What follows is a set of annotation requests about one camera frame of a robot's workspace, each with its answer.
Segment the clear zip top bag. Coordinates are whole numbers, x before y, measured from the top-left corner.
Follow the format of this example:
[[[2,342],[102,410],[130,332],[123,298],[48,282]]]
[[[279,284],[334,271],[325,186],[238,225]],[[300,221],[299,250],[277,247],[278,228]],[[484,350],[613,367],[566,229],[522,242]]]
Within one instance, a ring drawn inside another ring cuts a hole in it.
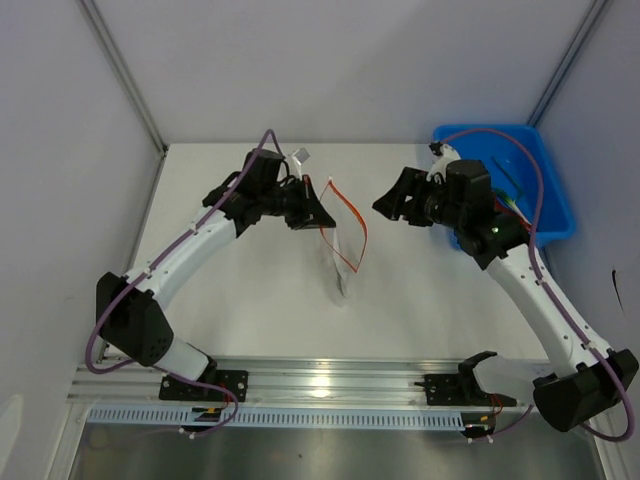
[[[355,288],[355,278],[366,253],[369,238],[368,225],[357,206],[338,187],[332,176],[327,178],[320,195],[320,202],[336,221],[335,228],[320,229],[317,246],[320,278],[330,301],[338,307],[343,307],[350,298],[343,305],[337,305],[333,300],[330,284],[331,253],[339,253],[355,273],[351,297]]]

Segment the toy fish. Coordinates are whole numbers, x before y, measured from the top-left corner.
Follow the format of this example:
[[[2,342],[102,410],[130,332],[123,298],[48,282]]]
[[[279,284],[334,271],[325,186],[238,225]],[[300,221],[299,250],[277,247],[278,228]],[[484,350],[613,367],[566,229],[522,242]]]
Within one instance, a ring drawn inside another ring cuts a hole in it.
[[[339,253],[331,253],[331,288],[333,300],[337,305],[343,305],[352,293],[352,280],[355,273],[350,265],[340,257]]]

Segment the toy green onion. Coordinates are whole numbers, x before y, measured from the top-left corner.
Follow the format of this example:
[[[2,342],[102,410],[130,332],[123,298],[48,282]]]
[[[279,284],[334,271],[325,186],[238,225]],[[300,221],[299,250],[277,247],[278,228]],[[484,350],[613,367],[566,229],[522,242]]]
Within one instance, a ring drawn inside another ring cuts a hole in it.
[[[506,182],[511,186],[513,193],[509,194],[506,190],[500,187],[494,187],[493,191],[496,194],[498,203],[508,212],[518,216],[521,222],[529,228],[531,226],[531,219],[522,211],[519,202],[525,200],[525,190],[522,188],[516,177],[512,175],[509,170],[503,166],[495,156],[491,157],[491,162],[499,170],[502,176],[506,179]]]

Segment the toy meat slice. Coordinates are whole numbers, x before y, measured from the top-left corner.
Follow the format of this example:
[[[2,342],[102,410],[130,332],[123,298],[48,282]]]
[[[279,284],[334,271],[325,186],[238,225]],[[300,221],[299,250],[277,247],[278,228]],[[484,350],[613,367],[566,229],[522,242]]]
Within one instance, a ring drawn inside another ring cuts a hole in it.
[[[532,229],[531,223],[520,213],[517,213],[512,208],[505,206],[499,199],[494,200],[494,209],[497,212],[509,215],[510,217],[515,218],[524,228],[530,233]]]

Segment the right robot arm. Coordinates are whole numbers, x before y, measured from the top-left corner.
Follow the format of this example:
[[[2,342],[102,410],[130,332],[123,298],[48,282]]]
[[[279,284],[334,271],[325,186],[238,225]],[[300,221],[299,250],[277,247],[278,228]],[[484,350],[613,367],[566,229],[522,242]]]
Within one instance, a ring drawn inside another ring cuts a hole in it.
[[[635,416],[627,390],[639,371],[628,349],[615,350],[581,317],[544,272],[535,232],[495,208],[489,171],[478,160],[454,160],[442,172],[406,167],[373,209],[412,226],[452,229],[461,249],[507,293],[535,333],[552,366],[532,382],[544,420],[567,432],[622,404],[629,439]]]

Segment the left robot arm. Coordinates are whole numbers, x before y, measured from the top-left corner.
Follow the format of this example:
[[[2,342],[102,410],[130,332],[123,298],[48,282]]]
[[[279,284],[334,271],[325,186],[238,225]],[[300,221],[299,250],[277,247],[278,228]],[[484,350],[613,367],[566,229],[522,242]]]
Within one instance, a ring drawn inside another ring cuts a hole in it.
[[[264,217],[281,217],[292,230],[333,228],[302,166],[306,149],[293,154],[254,148],[202,200],[184,233],[155,259],[117,276],[104,274],[96,292],[96,334],[123,352],[128,363],[154,367],[182,380],[197,400],[216,390],[216,363],[180,339],[165,310],[181,287],[223,247]]]

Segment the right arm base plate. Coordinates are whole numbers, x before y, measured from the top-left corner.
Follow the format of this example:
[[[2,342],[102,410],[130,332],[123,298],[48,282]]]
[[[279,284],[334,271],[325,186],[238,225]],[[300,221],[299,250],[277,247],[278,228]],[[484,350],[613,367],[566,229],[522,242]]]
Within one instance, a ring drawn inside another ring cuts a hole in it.
[[[483,391],[472,375],[426,374],[415,386],[420,387],[429,406],[515,407],[517,401],[502,394]]]

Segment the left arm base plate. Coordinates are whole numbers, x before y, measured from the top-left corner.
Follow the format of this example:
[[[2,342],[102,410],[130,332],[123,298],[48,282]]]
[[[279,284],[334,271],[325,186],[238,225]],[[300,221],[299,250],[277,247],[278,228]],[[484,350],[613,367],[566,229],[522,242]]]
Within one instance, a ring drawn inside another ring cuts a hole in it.
[[[243,403],[249,386],[246,370],[214,369],[194,381],[184,381],[176,376],[166,376],[160,384],[159,399],[181,402],[233,402]]]

